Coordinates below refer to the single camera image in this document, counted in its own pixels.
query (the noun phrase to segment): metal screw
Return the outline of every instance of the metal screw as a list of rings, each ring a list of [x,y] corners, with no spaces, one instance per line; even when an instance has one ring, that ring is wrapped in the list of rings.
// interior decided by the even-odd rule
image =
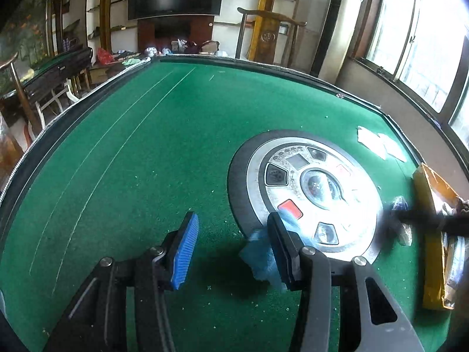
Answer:
[[[163,254],[165,249],[163,249],[161,246],[156,246],[156,247],[152,247],[149,251],[150,251],[150,253],[152,253],[152,255],[157,257],[157,256]]]
[[[366,265],[366,259],[362,256],[358,256],[353,258],[353,262],[355,262],[358,266],[365,266]]]
[[[316,249],[312,246],[304,246],[301,251],[304,255],[314,255],[316,254]]]
[[[99,264],[102,267],[107,268],[107,267],[111,266],[112,262],[113,262],[113,259],[111,257],[104,257],[99,261]]]

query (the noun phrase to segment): chair backrest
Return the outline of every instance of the chair backrest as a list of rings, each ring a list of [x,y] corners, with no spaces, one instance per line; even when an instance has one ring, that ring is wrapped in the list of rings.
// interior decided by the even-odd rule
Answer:
[[[262,24],[259,32],[259,40],[257,41],[254,61],[260,63],[267,63],[269,65],[273,64],[280,23],[288,22],[291,26],[293,26],[291,49],[287,63],[287,66],[290,67],[291,63],[293,62],[298,27],[304,27],[306,25],[306,22],[298,22],[292,20],[290,17],[287,17],[283,14],[273,13],[271,11],[249,11],[246,9],[238,8],[238,12],[242,14],[242,20],[238,37],[238,44],[236,46],[235,58],[239,59],[239,57],[241,56],[241,46],[244,37],[244,30],[246,28],[247,17],[248,15],[254,15],[262,17]]]

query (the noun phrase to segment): red plastic bag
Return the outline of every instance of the red plastic bag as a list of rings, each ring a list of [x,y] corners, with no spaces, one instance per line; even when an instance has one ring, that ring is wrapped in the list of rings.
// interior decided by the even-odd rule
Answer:
[[[114,62],[114,57],[103,48],[98,48],[98,60],[100,64],[107,65],[108,63]]]

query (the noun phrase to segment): green felt tabletop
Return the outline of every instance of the green felt tabletop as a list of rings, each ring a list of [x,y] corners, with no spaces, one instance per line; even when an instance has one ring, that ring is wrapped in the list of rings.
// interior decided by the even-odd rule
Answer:
[[[138,256],[191,209],[200,218],[198,243],[186,283],[167,295],[176,348],[286,351],[299,293],[254,280],[238,257],[245,240],[228,204],[228,166],[254,135],[303,130],[351,154],[379,186],[384,206],[398,195],[412,202],[410,154],[405,163],[382,160],[357,142],[357,126],[400,143],[377,113],[307,85],[194,61],[151,64],[70,133],[24,198],[0,262],[13,329],[40,351],[100,258]],[[411,247],[390,241],[374,267],[433,352],[448,315],[419,309],[420,255],[418,239]],[[334,351],[337,289],[331,312]]]

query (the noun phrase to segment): black button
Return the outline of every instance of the black button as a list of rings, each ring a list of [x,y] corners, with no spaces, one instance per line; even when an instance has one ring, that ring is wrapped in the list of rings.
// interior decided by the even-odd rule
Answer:
[[[308,151],[311,154],[311,157],[316,160],[325,161],[327,154],[321,150],[315,150],[314,148],[309,148]]]
[[[287,171],[276,166],[275,164],[267,164],[266,170],[267,185],[287,185]]]

